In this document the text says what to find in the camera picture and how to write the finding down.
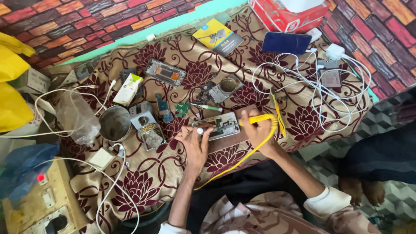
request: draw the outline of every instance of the yellow cable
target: yellow cable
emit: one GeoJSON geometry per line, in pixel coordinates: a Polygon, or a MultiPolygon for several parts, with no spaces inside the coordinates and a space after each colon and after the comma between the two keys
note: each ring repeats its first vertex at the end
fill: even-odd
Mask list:
{"type": "Polygon", "coordinates": [[[198,190],[202,187],[204,187],[205,185],[207,185],[209,182],[213,181],[215,178],[217,178],[218,176],[223,175],[224,173],[227,173],[231,170],[233,170],[234,168],[236,168],[238,165],[240,165],[244,160],[246,160],[248,157],[250,157],[250,155],[252,155],[254,152],[256,152],[262,145],[264,145],[270,138],[273,137],[275,130],[277,128],[277,124],[278,124],[278,120],[277,117],[275,115],[272,114],[265,114],[265,115],[259,115],[259,116],[253,116],[250,117],[248,120],[250,122],[250,124],[256,123],[258,121],[262,121],[262,120],[266,120],[266,119],[271,119],[272,120],[272,129],[270,130],[269,135],[266,137],[266,139],[264,139],[256,148],[254,148],[250,153],[248,153],[247,155],[245,155],[236,165],[232,166],[231,168],[219,173],[218,175],[212,177],[211,179],[209,179],[206,183],[204,183],[201,187],[194,189],[198,190]]]}
{"type": "Polygon", "coordinates": [[[146,216],[146,215],[150,215],[153,214],[154,212],[158,211],[165,203],[163,203],[162,205],[160,205],[156,210],[149,212],[149,213],[145,213],[145,214],[141,214],[140,217],[146,216]]]}

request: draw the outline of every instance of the bare foot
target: bare foot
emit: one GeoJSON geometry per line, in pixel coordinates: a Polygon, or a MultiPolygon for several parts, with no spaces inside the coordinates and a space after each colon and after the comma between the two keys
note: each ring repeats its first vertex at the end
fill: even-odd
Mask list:
{"type": "Polygon", "coordinates": [[[383,204],[386,191],[380,181],[369,182],[363,180],[362,189],[371,205],[378,206],[383,204]]]}
{"type": "Polygon", "coordinates": [[[361,206],[363,190],[359,179],[350,177],[339,177],[338,187],[341,191],[351,196],[351,205],[361,206]]]}

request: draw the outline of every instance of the white sleeve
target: white sleeve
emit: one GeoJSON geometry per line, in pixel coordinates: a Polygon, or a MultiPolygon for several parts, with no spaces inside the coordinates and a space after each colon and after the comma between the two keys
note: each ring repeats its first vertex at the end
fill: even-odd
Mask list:
{"type": "Polygon", "coordinates": [[[318,196],[309,198],[303,206],[314,216],[327,221],[331,214],[349,206],[351,196],[333,187],[325,187],[318,196]]]}
{"type": "Polygon", "coordinates": [[[174,227],[165,221],[160,225],[159,234],[191,234],[191,232],[179,227],[174,227]]]}

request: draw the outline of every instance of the smartphone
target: smartphone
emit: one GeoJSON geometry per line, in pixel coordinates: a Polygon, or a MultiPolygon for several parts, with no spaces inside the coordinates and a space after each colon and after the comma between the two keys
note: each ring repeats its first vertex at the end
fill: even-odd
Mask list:
{"type": "Polygon", "coordinates": [[[311,39],[312,36],[304,34],[266,32],[261,50],[302,55],[306,53],[311,39]]]}

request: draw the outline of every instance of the blue circuit board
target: blue circuit board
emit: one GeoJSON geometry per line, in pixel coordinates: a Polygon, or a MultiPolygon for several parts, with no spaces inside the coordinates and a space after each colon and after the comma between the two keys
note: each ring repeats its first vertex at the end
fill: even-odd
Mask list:
{"type": "Polygon", "coordinates": [[[171,110],[169,109],[168,102],[162,101],[162,95],[156,93],[157,107],[159,109],[159,115],[162,117],[164,123],[169,123],[173,120],[171,110]]]}

